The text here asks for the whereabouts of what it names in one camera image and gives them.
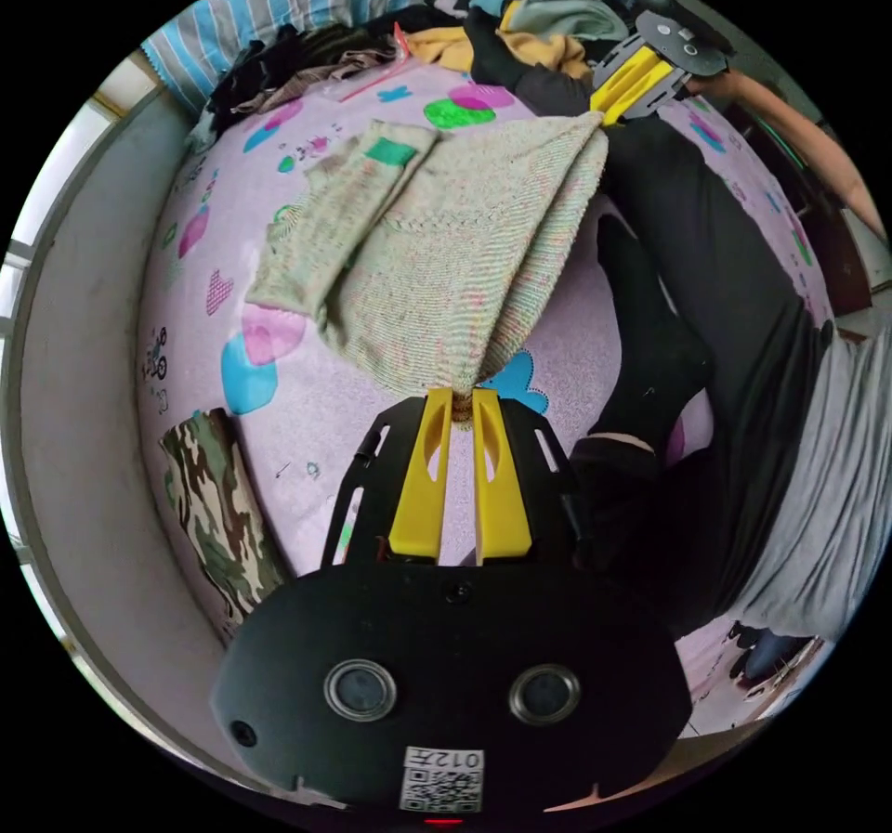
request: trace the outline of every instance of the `wooden furniture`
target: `wooden furniture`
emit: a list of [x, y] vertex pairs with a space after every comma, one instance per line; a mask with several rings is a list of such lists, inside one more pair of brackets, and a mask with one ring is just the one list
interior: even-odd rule
[[815, 253], [836, 317], [872, 305], [871, 286], [842, 205], [764, 122], [733, 103], [723, 112], [775, 176]]

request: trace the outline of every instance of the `black sock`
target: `black sock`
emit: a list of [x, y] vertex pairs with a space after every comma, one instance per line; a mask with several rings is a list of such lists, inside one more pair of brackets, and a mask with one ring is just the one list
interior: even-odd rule
[[504, 87], [514, 92], [518, 81], [532, 66], [514, 58], [495, 31], [498, 21], [479, 7], [471, 7], [465, 19], [465, 34], [474, 48], [471, 77], [478, 84]]
[[623, 361], [589, 434], [636, 437], [662, 461], [678, 416], [712, 376], [709, 348], [673, 313], [650, 255], [615, 217], [598, 223], [597, 259], [613, 291]]

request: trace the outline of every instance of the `camouflage cloth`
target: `camouflage cloth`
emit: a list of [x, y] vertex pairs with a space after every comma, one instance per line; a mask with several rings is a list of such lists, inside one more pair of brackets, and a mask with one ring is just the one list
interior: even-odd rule
[[227, 413], [197, 413], [160, 443], [171, 464], [169, 498], [226, 603], [232, 632], [291, 574], [257, 506]]

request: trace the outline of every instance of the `pink fabric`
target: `pink fabric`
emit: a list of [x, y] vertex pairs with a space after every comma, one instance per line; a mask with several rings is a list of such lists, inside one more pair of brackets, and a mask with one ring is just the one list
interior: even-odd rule
[[[152, 330], [157, 334], [166, 329], [160, 348], [166, 360], [164, 379], [143, 380], [140, 373], [137, 378], [151, 488], [172, 538], [178, 539], [179, 527], [165, 497], [165, 461], [157, 441], [196, 410], [226, 406], [231, 394], [224, 379], [236, 372], [243, 379], [237, 385], [241, 402], [254, 404], [254, 410], [239, 420], [244, 455], [272, 530], [300, 573], [318, 567], [341, 477], [375, 416], [395, 398], [330, 353], [312, 323], [243, 302], [267, 224], [300, 197], [306, 185], [303, 171], [373, 118], [430, 124], [426, 111], [442, 117], [457, 107], [454, 122], [462, 126], [456, 130], [469, 131], [492, 130], [507, 120], [532, 117], [504, 92], [477, 87], [436, 66], [394, 75], [344, 103], [320, 93], [322, 88], [312, 87], [300, 106], [282, 111], [279, 117], [273, 113], [276, 129], [264, 132], [259, 141], [246, 143], [245, 138], [259, 135], [270, 115], [252, 116], [229, 130], [200, 166], [197, 159], [183, 164], [159, 219], [138, 332], [142, 360], [152, 344]], [[490, 107], [481, 108], [487, 100]], [[442, 105], [429, 108], [435, 103]], [[791, 259], [798, 254], [790, 226], [793, 215], [780, 187], [720, 115], [692, 105], [664, 107], [662, 117], [690, 136], [710, 166], [738, 187], [741, 203], [763, 227], [781, 262], [797, 280], [800, 272], [805, 274], [802, 291], [816, 315], [826, 315], [829, 303], [820, 272], [801, 264], [797, 268]], [[716, 150], [719, 145], [724, 152]], [[771, 208], [767, 192], [782, 214]], [[610, 287], [597, 264], [595, 246], [597, 217], [606, 204], [595, 203], [586, 216], [526, 352], [518, 355], [500, 383], [500, 391], [517, 395], [538, 410], [546, 405], [545, 414], [567, 451], [597, 419], [619, 372]], [[211, 281], [214, 311], [208, 315]], [[706, 446], [711, 435], [712, 417], [701, 394], [682, 416], [672, 460]], [[470, 434], [453, 433], [444, 564], [458, 563], [474, 544], [470, 440]], [[219, 624], [222, 607], [207, 595], [189, 552], [184, 548], [178, 553], [212, 620]]]

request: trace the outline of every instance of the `beige knit sweater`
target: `beige knit sweater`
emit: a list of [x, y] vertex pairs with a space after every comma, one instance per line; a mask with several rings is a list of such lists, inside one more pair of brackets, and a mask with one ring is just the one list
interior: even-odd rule
[[246, 300], [313, 317], [399, 396], [449, 386], [455, 420], [520, 350], [607, 157], [601, 114], [470, 136], [373, 122], [308, 171]]

